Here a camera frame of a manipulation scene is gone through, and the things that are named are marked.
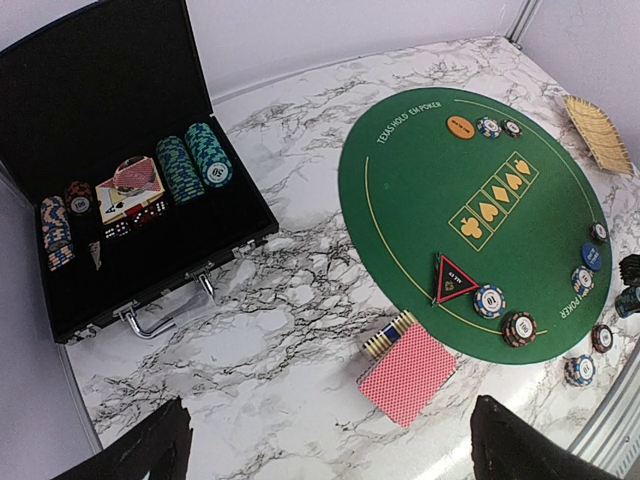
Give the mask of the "orange big blind button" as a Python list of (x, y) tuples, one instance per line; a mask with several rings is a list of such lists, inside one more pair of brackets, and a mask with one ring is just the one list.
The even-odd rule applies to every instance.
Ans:
[(464, 117), (450, 116), (446, 120), (446, 125), (449, 131), (459, 139), (470, 140), (475, 135), (474, 125)]

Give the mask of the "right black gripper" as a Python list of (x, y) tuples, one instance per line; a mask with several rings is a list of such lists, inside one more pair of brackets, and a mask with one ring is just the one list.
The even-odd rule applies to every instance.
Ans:
[(619, 262), (619, 273), (624, 285), (640, 285), (640, 255), (630, 254)]

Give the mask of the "blue small blind button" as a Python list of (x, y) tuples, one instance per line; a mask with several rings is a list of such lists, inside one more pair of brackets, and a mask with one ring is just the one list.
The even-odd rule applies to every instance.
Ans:
[(591, 243), (585, 242), (581, 245), (581, 257), (583, 264), (591, 271), (598, 272), (603, 265), (603, 258), (598, 247)]

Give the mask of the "blue white chip stack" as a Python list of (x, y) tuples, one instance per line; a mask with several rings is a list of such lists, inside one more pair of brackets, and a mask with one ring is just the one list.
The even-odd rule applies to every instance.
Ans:
[(595, 377), (596, 367), (593, 358), (590, 355), (580, 355), (566, 361), (564, 365), (565, 381), (577, 387), (586, 387), (590, 385)]

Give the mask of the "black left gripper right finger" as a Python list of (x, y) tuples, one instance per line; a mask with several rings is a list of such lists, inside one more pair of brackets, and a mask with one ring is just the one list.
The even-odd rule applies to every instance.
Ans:
[(471, 415), (477, 479), (603, 479), (605, 471), (562, 449), (489, 395)]

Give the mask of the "red back card deck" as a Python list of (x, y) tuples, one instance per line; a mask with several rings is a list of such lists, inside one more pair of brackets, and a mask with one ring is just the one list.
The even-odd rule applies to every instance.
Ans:
[(359, 383), (359, 391), (407, 428), (455, 372), (456, 359), (419, 324), (394, 343)]

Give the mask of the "teal chip stack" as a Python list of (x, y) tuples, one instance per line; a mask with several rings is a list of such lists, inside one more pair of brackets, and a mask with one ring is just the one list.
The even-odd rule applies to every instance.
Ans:
[(615, 299), (615, 309), (619, 317), (627, 318), (640, 312), (640, 287), (629, 286)]

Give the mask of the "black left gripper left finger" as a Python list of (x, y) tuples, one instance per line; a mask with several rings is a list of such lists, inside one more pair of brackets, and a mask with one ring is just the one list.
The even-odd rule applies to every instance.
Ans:
[(193, 437), (190, 422), (182, 399), (169, 400), (112, 445), (58, 477), (184, 479)]

